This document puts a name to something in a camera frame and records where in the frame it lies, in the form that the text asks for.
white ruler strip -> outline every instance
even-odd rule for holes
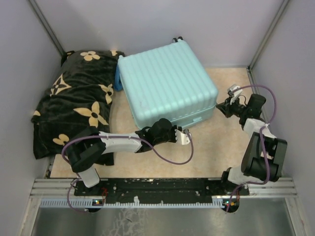
[[[70,199],[75,208],[224,208],[222,199],[212,199],[212,203],[195,204],[140,204],[140,203],[115,203],[93,206],[94,199]],[[66,199],[42,199],[41,208],[68,208]]]

robotic arm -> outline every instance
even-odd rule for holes
[[[158,144],[171,142],[181,145],[190,143],[188,130],[172,126],[167,119],[160,119],[152,127],[145,127],[131,134],[109,134],[89,127],[79,133],[65,146],[72,171],[77,173],[84,184],[90,188],[99,183],[99,176],[92,166],[101,155],[111,152],[127,151],[140,153],[152,150]]]
[[[242,129],[251,137],[245,151],[242,163],[235,168],[224,171],[221,178],[222,187],[226,193],[239,184],[246,182],[262,183],[266,180],[267,166],[261,156],[262,146],[259,136],[261,127],[266,126],[260,117],[262,106],[266,98],[252,94],[248,104],[240,104],[239,96],[242,90],[237,85],[228,89],[229,97],[217,108],[229,118],[233,115],[240,118]],[[274,136],[268,127],[263,129],[264,146],[269,155],[270,181],[277,181],[281,176],[287,142]],[[140,153],[152,150],[152,147],[161,143],[190,143],[190,133],[181,127],[172,126],[167,119],[160,119],[152,127],[145,127],[131,134],[109,134],[99,132],[95,127],[89,127],[74,137],[64,150],[68,156],[72,170],[90,188],[99,183],[99,176],[92,166],[105,153],[127,151]]]
[[[233,92],[239,88],[237,85],[230,87],[227,90],[229,97],[223,103],[217,104],[217,108],[226,118],[232,115],[239,117],[242,129],[251,137],[242,164],[235,168],[229,168],[222,174],[221,181],[226,193],[231,193],[237,185],[249,181],[262,183],[266,180],[267,175],[264,157],[261,156],[262,147],[259,136],[261,127],[266,126],[265,121],[260,117],[261,108],[265,104],[266,98],[252,94],[248,104],[242,105],[239,98],[242,90]],[[281,176],[287,142],[274,136],[267,126],[263,129],[262,134],[266,152],[270,157],[268,158],[269,180],[276,182]]]

ribbed suitcase shell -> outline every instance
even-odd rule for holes
[[[185,41],[120,57],[118,67],[140,129],[160,118],[187,128],[212,116],[218,89]]]

metal table surface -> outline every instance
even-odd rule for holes
[[[40,208],[32,236],[293,236],[284,199],[243,199],[222,209],[101,209],[76,213]]]

cable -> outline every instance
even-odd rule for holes
[[[184,132],[187,134],[188,138],[189,138],[189,141],[190,141],[190,146],[191,146],[191,155],[189,157],[189,159],[187,161],[184,161],[184,162],[174,162],[174,161],[171,161],[171,160],[168,160],[164,157],[162,157],[156,150],[155,148],[146,140],[144,139],[141,139],[141,138],[137,138],[137,137],[130,137],[130,136],[107,136],[107,135],[93,135],[93,136],[86,136],[86,137],[81,137],[81,138],[77,138],[77,139],[74,139],[74,140],[71,140],[70,142],[68,142],[62,149],[61,151],[61,155],[63,157],[63,159],[69,163],[69,160],[65,157],[65,150],[70,146],[72,145],[73,143],[76,143],[76,142],[79,142],[79,141],[82,141],[82,140],[87,140],[87,139],[135,139],[135,140],[138,140],[138,141],[141,141],[141,142],[144,142],[146,143],[151,149],[152,151],[154,151],[154,153],[159,157],[161,158],[162,160],[170,163],[170,164],[173,164],[173,165],[184,165],[184,164],[187,164],[188,162],[191,161],[192,157],[193,157],[193,153],[194,153],[194,149],[193,149],[193,143],[192,143],[192,138],[189,134],[189,132],[187,130],[184,130]]]
[[[72,205],[71,205],[71,202],[70,202],[70,191],[71,189],[74,187],[75,183],[78,182],[79,180],[81,180],[80,178],[76,178],[75,180],[73,180],[71,183],[70,183],[70,187],[68,189],[68,192],[67,192],[67,203],[69,205],[69,207],[72,209],[72,210],[75,210],[76,212],[78,213],[87,213],[88,211],[85,211],[85,210],[78,210],[76,208],[74,208]]]
[[[240,201],[240,191],[236,191],[236,201],[239,202]]]
[[[259,138],[260,138],[260,143],[261,143],[261,146],[262,146],[262,152],[263,152],[263,155],[264,155],[264,160],[265,160],[265,165],[266,165],[266,179],[265,179],[265,181],[262,182],[262,183],[249,181],[249,182],[245,182],[245,183],[241,183],[241,184],[237,185],[237,186],[235,187],[235,189],[232,191],[231,195],[230,195],[229,202],[232,201],[232,197],[235,195],[236,191],[237,191],[239,188],[243,187],[245,184],[264,185],[264,184],[266,184],[266,183],[269,181],[269,179],[270,179],[270,167],[269,167],[268,158],[267,158],[267,151],[266,151],[266,147],[265,147],[265,139],[264,139],[264,136],[263,136],[263,134],[262,134],[262,131],[263,131],[264,128],[266,128],[266,127],[274,120],[274,118],[275,118],[275,116],[276,116],[276,112],[277,112],[277,100],[276,100],[276,96],[275,96],[275,94],[272,92],[272,90],[271,90],[270,88],[268,88],[267,86],[265,86],[265,85],[247,85],[247,86],[244,86],[244,87],[237,88],[237,89],[233,90],[232,92],[234,93],[234,92],[236,92],[236,91],[238,91],[238,90],[240,90],[240,89],[246,89],[246,88],[251,88],[251,87],[261,87],[261,88],[264,88],[264,89],[268,90],[268,91],[271,93],[271,95],[272,95],[272,97],[273,97],[273,99],[274,99],[274,104],[275,104],[275,105],[274,105],[274,113],[273,113],[272,117],[270,118],[269,122],[268,122],[265,126],[261,127],[260,130],[259,130]],[[230,204],[227,206],[226,212],[228,212],[229,208],[230,208]]]
[[[135,140],[139,140],[141,142],[144,142],[146,143],[153,151],[154,153],[159,157],[161,158],[162,160],[168,162],[168,163],[171,163],[171,164],[174,164],[174,165],[184,165],[184,164],[187,164],[188,162],[191,161],[192,157],[193,157],[193,153],[194,153],[194,149],[193,149],[193,143],[192,143],[192,138],[189,134],[189,132],[187,130],[184,130],[184,132],[187,134],[188,138],[189,138],[189,141],[190,141],[190,145],[191,145],[191,155],[189,157],[189,159],[187,161],[184,161],[184,162],[173,162],[173,161],[170,161],[164,157],[162,157],[156,150],[155,148],[146,140],[144,139],[141,139],[141,138],[137,138],[137,137],[130,137],[130,136],[107,136],[107,135],[93,135],[93,136],[86,136],[86,137],[81,137],[81,138],[77,138],[77,139],[74,139],[74,140],[71,140],[70,142],[68,142],[62,149],[61,151],[61,155],[63,157],[63,159],[68,163],[69,163],[69,160],[65,157],[65,150],[72,144],[78,142],[78,141],[82,141],[82,140],[87,140],[87,139],[135,139]],[[78,178],[73,180],[71,183],[70,183],[70,187],[68,189],[68,193],[67,193],[67,203],[69,205],[69,207],[79,213],[86,213],[87,211],[82,211],[82,210],[78,210],[78,209],[75,209],[71,203],[70,203],[70,199],[69,199],[69,196],[70,196],[70,191],[71,189],[74,187],[75,183],[78,182],[81,178],[80,178],[80,175],[78,173],[76,173],[78,175]]]
[[[102,187],[101,190],[103,190],[103,193],[102,193],[102,200],[103,200],[103,202],[102,203],[104,205],[105,204],[105,199],[107,198],[107,188]]]
[[[245,99],[245,100],[244,100],[244,104],[247,106],[246,97],[245,97],[244,95],[242,95],[242,94],[241,94],[240,96],[244,97],[244,99]]]

